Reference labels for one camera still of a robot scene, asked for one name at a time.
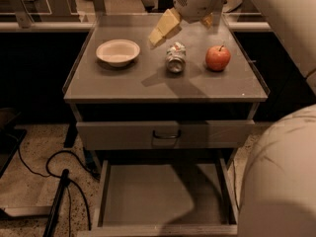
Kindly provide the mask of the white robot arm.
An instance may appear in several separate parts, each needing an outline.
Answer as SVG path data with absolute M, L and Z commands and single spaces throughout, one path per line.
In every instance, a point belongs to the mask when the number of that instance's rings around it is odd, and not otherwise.
M 316 70 L 316 0 L 251 0 L 303 75 Z M 243 174 L 238 237 L 316 237 L 316 106 L 271 125 Z

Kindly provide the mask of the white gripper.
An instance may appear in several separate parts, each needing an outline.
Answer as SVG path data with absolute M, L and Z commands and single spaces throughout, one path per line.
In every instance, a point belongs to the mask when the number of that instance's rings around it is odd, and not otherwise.
M 173 0 L 174 8 L 167 9 L 159 19 L 156 27 L 148 36 L 153 46 L 158 46 L 181 23 L 182 18 L 187 22 L 201 23 L 209 29 L 212 26 L 212 15 L 217 0 Z

